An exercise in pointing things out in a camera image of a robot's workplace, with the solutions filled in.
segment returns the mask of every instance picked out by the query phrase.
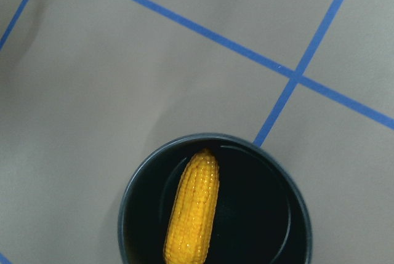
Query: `white table surface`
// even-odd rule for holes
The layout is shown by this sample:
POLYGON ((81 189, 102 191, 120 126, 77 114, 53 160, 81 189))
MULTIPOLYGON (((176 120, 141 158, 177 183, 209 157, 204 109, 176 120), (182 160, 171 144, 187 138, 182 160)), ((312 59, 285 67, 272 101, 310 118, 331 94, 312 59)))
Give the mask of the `white table surface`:
POLYGON ((313 263, 394 263, 393 21, 394 0, 0 0, 0 263, 120 264, 128 179, 197 132, 288 170, 313 263))

